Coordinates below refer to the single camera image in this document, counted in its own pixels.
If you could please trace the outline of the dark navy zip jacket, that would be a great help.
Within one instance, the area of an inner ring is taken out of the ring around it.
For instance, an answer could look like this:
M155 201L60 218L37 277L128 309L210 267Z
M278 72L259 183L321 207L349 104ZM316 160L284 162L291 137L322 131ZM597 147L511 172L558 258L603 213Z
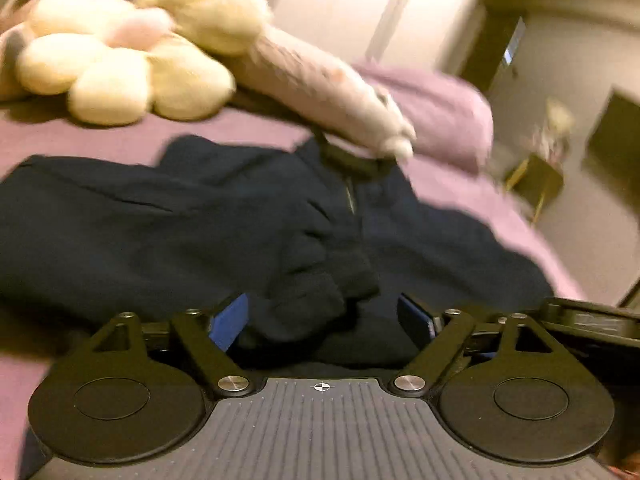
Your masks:
M250 300L232 347L250 370L404 366L396 314L515 312L552 295L482 222L421 202L398 166L350 172L315 140L285 152L180 136L153 167L32 156L1 185L1 304L92 330Z

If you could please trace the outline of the yellow leg side table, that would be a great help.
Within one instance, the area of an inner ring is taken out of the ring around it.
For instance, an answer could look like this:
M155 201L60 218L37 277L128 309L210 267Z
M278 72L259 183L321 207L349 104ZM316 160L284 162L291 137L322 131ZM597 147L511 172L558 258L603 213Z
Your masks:
M506 173L503 187L526 205L525 217L536 224L544 208L562 192L564 181L564 172L559 166L532 153Z

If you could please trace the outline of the wrapped flower bouquet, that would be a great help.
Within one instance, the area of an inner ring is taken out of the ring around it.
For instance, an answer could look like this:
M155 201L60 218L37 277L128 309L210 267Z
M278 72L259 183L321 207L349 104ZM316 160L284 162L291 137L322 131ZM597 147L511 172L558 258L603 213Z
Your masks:
M544 121L532 137L533 152L550 165L562 166L570 150L570 136L575 117L558 99L549 96L544 102Z

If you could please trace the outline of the purple pillow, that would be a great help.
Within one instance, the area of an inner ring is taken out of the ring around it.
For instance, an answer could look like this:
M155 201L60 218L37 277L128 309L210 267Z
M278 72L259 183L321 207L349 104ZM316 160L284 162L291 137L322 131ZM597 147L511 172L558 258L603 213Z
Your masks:
M468 82L439 72L360 62L358 74L390 92L416 130L414 150L477 176L494 142L494 120L485 97Z

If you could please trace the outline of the long pink rabbit plush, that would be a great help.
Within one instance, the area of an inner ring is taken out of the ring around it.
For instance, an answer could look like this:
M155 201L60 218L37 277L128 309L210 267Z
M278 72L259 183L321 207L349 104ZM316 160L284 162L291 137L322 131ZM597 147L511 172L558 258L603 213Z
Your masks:
M409 158L416 132L390 94L346 62L271 25L267 0L134 0L223 62L243 88L382 157Z

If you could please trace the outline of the purple bed blanket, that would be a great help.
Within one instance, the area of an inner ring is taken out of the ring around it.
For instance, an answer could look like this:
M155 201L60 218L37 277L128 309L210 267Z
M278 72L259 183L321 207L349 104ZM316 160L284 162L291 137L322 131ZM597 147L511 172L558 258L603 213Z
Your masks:
M290 150L310 132L266 101L242 96L251 110L227 107L204 122L171 122L149 116L137 125L88 129L64 118L62 102L34 99L8 103L1 113L1 170L8 172L29 155L72 155L148 164L165 143L180 133L222 144L260 145ZM404 167L414 192L427 203L454 208L477 218L506 248L526 255L544 271L556 296L584 299L585 294L552 252L546 240L516 212L513 200L488 177L472 176L437 159L416 154ZM53 350L43 336L9 315L1 321L1 475L21 479L39 460L39 450L25 441L28 398L47 370Z

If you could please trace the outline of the yellow flower plush pillow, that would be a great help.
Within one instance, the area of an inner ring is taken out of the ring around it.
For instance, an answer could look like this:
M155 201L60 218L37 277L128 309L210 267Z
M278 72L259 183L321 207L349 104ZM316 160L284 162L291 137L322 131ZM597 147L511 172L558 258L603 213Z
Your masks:
M176 122L216 114L235 94L232 73L175 34L169 14L126 0L40 0L34 39L15 62L27 94L64 96L68 114L99 127L153 112Z

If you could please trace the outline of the dark wall television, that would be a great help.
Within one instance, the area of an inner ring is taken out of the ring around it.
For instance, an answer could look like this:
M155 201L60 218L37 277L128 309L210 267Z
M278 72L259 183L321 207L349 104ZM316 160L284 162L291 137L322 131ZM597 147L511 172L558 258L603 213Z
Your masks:
M613 178L638 182L639 127L639 100L614 88L588 140L588 156Z

